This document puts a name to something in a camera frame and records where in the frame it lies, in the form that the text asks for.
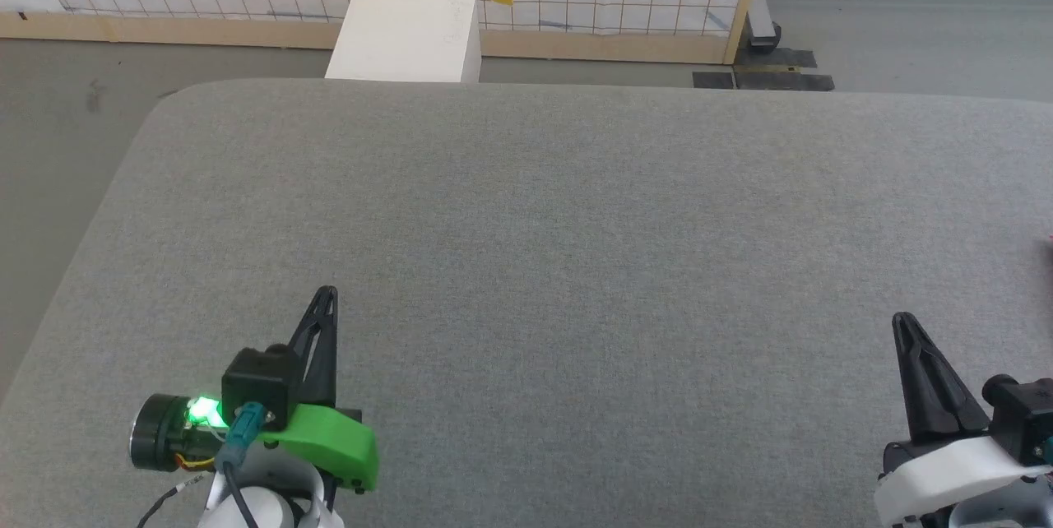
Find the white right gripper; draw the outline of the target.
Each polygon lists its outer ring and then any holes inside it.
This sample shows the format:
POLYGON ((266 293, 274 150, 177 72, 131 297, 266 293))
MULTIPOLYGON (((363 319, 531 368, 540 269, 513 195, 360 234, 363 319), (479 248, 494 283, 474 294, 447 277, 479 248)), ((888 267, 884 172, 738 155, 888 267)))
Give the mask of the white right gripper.
POLYGON ((880 524, 906 526, 962 505, 959 523, 1019 519, 1049 527, 1045 478, 1051 466, 1024 465, 997 441, 979 437, 990 417, 915 315, 896 312, 892 329, 910 439, 959 441, 906 461, 879 480, 874 505, 880 524))

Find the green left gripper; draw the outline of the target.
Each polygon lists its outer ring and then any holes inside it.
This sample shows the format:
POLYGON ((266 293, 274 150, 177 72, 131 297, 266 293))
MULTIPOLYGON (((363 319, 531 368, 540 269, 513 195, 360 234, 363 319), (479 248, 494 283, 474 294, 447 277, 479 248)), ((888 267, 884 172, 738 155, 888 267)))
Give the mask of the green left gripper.
MULTIPOLYGON (((299 364, 299 400, 312 405, 297 405, 285 430, 259 432, 241 470, 249 471, 253 456, 279 452, 304 461, 321 473, 324 483, 339 489, 375 489, 379 456, 373 430, 345 411, 333 409, 337 405, 338 312, 337 289, 320 287, 287 344, 299 364)), ((132 424, 130 461, 140 470, 218 472, 215 457, 226 434, 220 400, 154 394, 132 424)))

